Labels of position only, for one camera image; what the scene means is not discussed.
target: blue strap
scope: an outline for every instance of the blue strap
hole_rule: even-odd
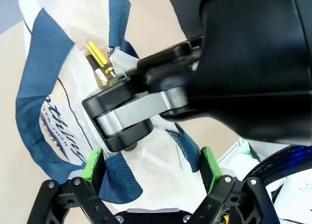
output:
[[[74,43],[42,9],[33,27],[29,55],[16,98],[16,122],[23,143],[44,172],[60,183],[81,169],[60,159],[45,141],[39,125],[41,106],[52,92]]]
[[[109,47],[120,49],[138,58],[132,45],[125,40],[131,4],[128,0],[109,0]]]
[[[175,124],[179,133],[166,130],[168,134],[174,138],[176,143],[179,145],[185,159],[190,163],[192,172],[195,173],[199,170],[200,167],[200,150],[198,145],[194,142],[194,140],[179,126],[179,124]]]
[[[121,153],[105,160],[109,168],[104,175],[100,197],[114,204],[125,204],[136,200],[143,189],[136,181],[131,169]]]
[[[74,43],[58,24],[42,9],[35,22],[28,58],[16,98],[16,122],[20,136],[34,161],[44,172],[59,183],[64,183],[71,172],[84,169],[63,161],[45,141],[39,126],[40,110],[52,92],[62,65]],[[122,155],[106,162],[100,198],[116,204],[135,200],[142,188],[135,180]]]

